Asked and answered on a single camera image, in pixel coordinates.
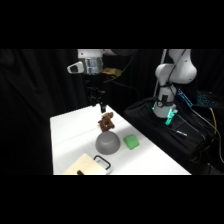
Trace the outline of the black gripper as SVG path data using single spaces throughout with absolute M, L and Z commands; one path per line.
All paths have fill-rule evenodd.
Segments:
M 100 111 L 105 113 L 107 104 L 105 102 L 105 91 L 103 89 L 103 79 L 101 75 L 84 76 L 87 98 L 90 104 L 99 104 Z

